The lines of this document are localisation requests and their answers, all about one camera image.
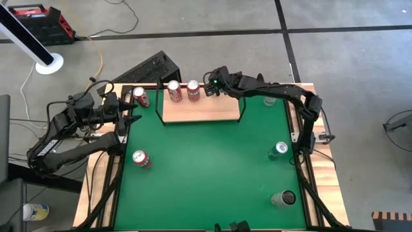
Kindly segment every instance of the green soda can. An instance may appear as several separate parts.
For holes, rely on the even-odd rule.
[[[284,142],[278,142],[268,153],[270,160],[276,160],[288,151],[288,145]]]

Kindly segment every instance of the gray floor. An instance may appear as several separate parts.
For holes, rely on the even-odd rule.
[[[8,5],[38,2],[61,8],[59,1],[52,0],[9,0]],[[280,28],[275,4],[269,0],[127,2],[140,19],[130,34]],[[124,5],[109,5],[100,0],[67,3],[87,34],[105,28],[126,30],[134,22]],[[289,28],[412,24],[410,1],[281,3]],[[76,27],[73,17],[65,10],[63,14]],[[292,34],[290,38],[301,80],[315,83],[317,93],[324,99],[332,132],[337,136],[331,147],[350,224],[373,229],[372,211],[412,212],[412,154],[392,145],[382,130],[382,123],[391,115],[411,108],[412,31]],[[105,63],[101,79],[112,79],[163,50],[180,67],[185,81],[200,80],[203,73],[224,64],[231,72],[242,70],[248,75],[260,72],[268,81],[292,81],[280,34],[98,41],[97,45]],[[99,66],[98,54],[90,42],[48,49],[63,55],[65,65],[50,76],[35,72],[27,83],[25,92],[33,119],[45,119],[48,102],[81,92]],[[25,118],[19,89],[32,60],[14,44],[0,44],[0,54],[3,81],[0,93],[12,96],[12,117]],[[61,109],[56,106],[53,112]],[[16,125],[11,129],[10,152],[25,153],[33,146],[36,138],[29,131]],[[38,135],[44,133],[33,129]],[[406,131],[396,131],[392,136],[412,148]],[[76,142],[68,141],[64,148]],[[83,174],[84,168],[70,177]],[[38,187],[32,186],[29,197],[38,191]],[[48,189],[36,202],[50,205],[51,215],[43,222],[30,223],[28,229],[69,228],[78,197]]]

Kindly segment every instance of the green table surface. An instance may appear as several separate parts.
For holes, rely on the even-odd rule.
[[[151,106],[133,111],[142,118],[129,132],[115,229],[230,229],[242,220],[252,229],[306,227],[283,101],[268,107],[262,97],[249,98],[241,122],[164,126],[155,91],[147,92]],[[279,141],[289,150],[270,160]],[[148,153],[150,169],[133,162],[136,150]],[[296,203],[273,206],[271,196],[284,190],[296,194]]]

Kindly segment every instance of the wire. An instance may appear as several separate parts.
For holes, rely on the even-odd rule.
[[[85,33],[83,32],[83,29],[81,27],[81,23],[79,22],[78,18],[71,12],[71,10],[67,7],[67,4],[64,0],[60,0],[60,4],[63,7],[64,11],[66,11],[75,21],[75,24],[77,26],[77,28],[79,29],[79,31],[85,35]],[[86,38],[88,40],[90,40],[94,47],[96,48],[98,55],[100,56],[100,67],[98,68],[97,72],[93,75],[94,78],[98,78],[100,76],[100,74],[102,73],[102,69],[103,69],[103,55],[102,55],[102,51],[100,51],[100,48],[97,46],[97,44],[90,39],[89,36],[86,36]]]
[[[31,202],[32,200],[34,200],[36,197],[38,197],[42,192],[44,192],[44,190],[46,190],[48,187],[44,187],[38,194],[36,194],[34,197],[32,197],[30,200],[26,201],[26,204],[28,204],[29,202]],[[14,215],[20,211],[20,209],[22,209],[24,207],[25,204],[23,204],[22,206],[20,206],[13,214],[12,216],[10,216],[10,218],[7,220],[6,224],[8,224],[11,219],[14,217]]]
[[[293,158],[294,158],[294,156],[290,157],[290,159],[289,159],[289,164],[292,165],[292,166],[295,166],[295,165],[296,165],[295,161],[292,162]],[[300,160],[299,163],[300,163],[300,164],[303,164],[303,163],[304,163],[304,159]]]
[[[12,119],[10,118],[11,121],[23,121],[23,122],[47,122],[47,121],[39,121],[39,120],[27,120],[27,119]]]
[[[81,178],[84,178],[84,176],[73,178],[73,180],[78,180],[78,179],[81,179]]]
[[[78,99],[74,99],[74,102],[77,102],[77,101],[81,100],[84,96],[86,96],[86,94],[90,91],[90,89],[92,89],[92,87],[94,87],[96,84],[100,84],[100,83],[103,83],[103,82],[107,82],[107,83],[111,84],[111,89],[106,94],[111,93],[115,89],[115,84],[113,84],[113,82],[111,82],[109,80],[96,81],[96,82],[94,82],[93,84],[89,85],[86,88],[86,91],[84,91],[83,95],[81,95]],[[54,102],[49,102],[49,104],[47,104],[46,114],[47,114],[47,125],[48,126],[47,126],[47,130],[46,130],[46,134],[42,139],[42,142],[44,142],[46,140],[47,134],[49,134],[49,132],[50,132],[50,127],[49,127],[49,125],[50,125],[50,106],[52,104],[67,104],[69,102],[70,102],[70,100],[68,100],[68,101],[54,101]]]
[[[15,158],[15,157],[9,157],[8,160],[17,161],[17,162],[23,162],[23,163],[27,162],[27,160],[18,159],[18,158]]]
[[[335,161],[334,161],[329,155],[327,155],[327,154],[325,154],[325,153],[323,153],[323,152],[320,152],[320,151],[318,151],[318,150],[315,150],[315,149],[314,149],[314,151],[318,152],[318,154],[319,154],[319,155],[322,155],[324,158],[330,160],[330,161],[333,163],[333,166],[335,167],[335,170],[336,170],[336,163],[335,163]]]
[[[22,127],[26,128],[27,130],[30,130],[34,134],[34,136],[36,136],[36,138],[39,139],[39,136],[37,136],[36,132],[34,132],[32,129],[30,129],[29,127],[27,127],[23,124],[11,122],[10,125],[22,126]]]
[[[399,112],[399,113],[394,114],[394,116],[390,117],[390,118],[388,119],[388,121],[386,121],[386,124],[389,124],[390,120],[392,120],[394,117],[400,115],[401,113],[406,113],[406,112],[410,112],[410,111],[412,111],[412,110],[404,110],[404,111],[401,111],[401,112]],[[388,136],[389,141],[391,141],[391,143],[392,143],[393,145],[397,146],[398,148],[400,148],[400,149],[402,149],[402,150],[404,150],[404,151],[412,152],[412,150],[403,148],[402,146],[398,145],[395,141],[393,141],[392,138],[389,136],[389,134],[388,134],[388,132],[387,132],[386,130],[385,130],[385,134],[386,134],[386,136]]]
[[[71,170],[71,171],[68,171],[68,172],[66,172],[65,174],[58,175],[58,176],[56,176],[56,177],[53,177],[53,176],[47,176],[47,178],[50,178],[50,179],[58,179],[58,178],[61,178],[61,177],[66,176],[66,175],[69,175],[70,173],[72,173],[72,172],[74,172],[74,171],[78,170],[80,167],[82,167],[82,166],[83,166],[83,164],[85,164],[87,161],[88,161],[88,160],[86,159],[83,163],[81,163],[81,164],[80,164],[79,166],[77,166],[75,169],[73,169],[73,170]]]
[[[127,31],[125,31],[125,32],[118,32],[118,31],[115,31],[115,30],[112,30],[112,29],[105,29],[105,30],[101,30],[101,31],[99,31],[99,32],[96,32],[96,33],[94,33],[94,34],[91,34],[91,35],[89,35],[88,37],[94,37],[94,36],[96,36],[97,34],[101,34],[101,33],[103,33],[103,32],[113,32],[113,33],[116,33],[116,34],[126,34],[126,33],[128,33],[128,32],[133,31],[134,29],[136,29],[137,24],[139,23],[139,18],[137,17],[136,12],[135,12],[135,11],[129,6],[129,4],[126,2],[126,0],[121,0],[121,1],[118,2],[118,3],[112,3],[112,2],[109,2],[109,1],[107,1],[107,0],[104,0],[104,1],[107,2],[107,3],[109,3],[109,4],[112,4],[112,5],[119,5],[119,4],[121,4],[121,3],[124,3],[124,4],[130,9],[130,11],[132,11],[133,15],[135,16],[135,18],[136,18],[136,23],[135,23],[135,25],[134,25],[130,30],[127,30]]]
[[[86,184],[88,187],[88,214],[91,213],[91,195],[93,194],[93,179],[94,179],[94,175],[95,175],[95,170],[96,170],[96,166],[100,160],[100,158],[103,156],[104,151],[102,151],[102,153],[98,156],[95,166],[93,167],[93,171],[91,172],[91,183],[90,183],[90,187],[89,187],[89,177],[88,177],[88,169],[86,168]]]
[[[328,122],[328,116],[326,116],[326,113],[324,112],[323,107],[321,107],[321,111],[322,111],[322,114],[323,114],[323,116],[324,116],[324,121],[325,121],[325,123],[326,123],[326,127],[328,128],[328,133],[331,135],[332,132],[330,131],[329,122]]]
[[[43,126],[43,127],[40,127],[40,126],[36,126],[35,124],[32,123],[32,120],[30,119],[30,114],[28,113],[27,99],[26,99],[26,96],[25,96],[24,93],[23,93],[24,85],[26,85],[26,82],[28,81],[28,79],[33,75],[33,70],[34,70],[34,66],[35,66],[35,65],[36,65],[36,62],[33,62],[32,69],[30,70],[30,72],[28,73],[28,75],[27,75],[27,77],[26,77],[26,80],[24,80],[23,84],[22,84],[21,87],[20,87],[20,94],[23,96],[24,105],[26,106],[26,116],[27,116],[27,119],[30,121],[30,124],[31,124],[32,126],[36,127],[36,128],[39,128],[39,129],[47,129],[47,128],[45,128],[44,126]]]
[[[212,73],[215,73],[215,72],[207,72],[207,73],[205,73],[205,75],[203,75],[203,83],[204,84],[206,84],[206,75],[208,75],[208,74],[212,74]]]
[[[20,155],[20,156],[26,156],[26,155],[22,155],[22,154],[18,154],[18,153],[10,153],[9,155]]]

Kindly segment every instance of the silver can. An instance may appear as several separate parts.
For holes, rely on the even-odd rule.
[[[284,142],[278,142],[272,149],[270,149],[268,157],[270,160],[275,160],[284,155],[288,151],[288,145]]]
[[[291,206],[295,204],[296,196],[294,192],[290,190],[286,190],[286,191],[282,191],[280,193],[274,194],[271,198],[271,201],[274,206],[280,206],[280,207]]]
[[[265,104],[265,106],[273,106],[275,104],[276,98],[273,97],[265,97],[263,99],[263,104]]]

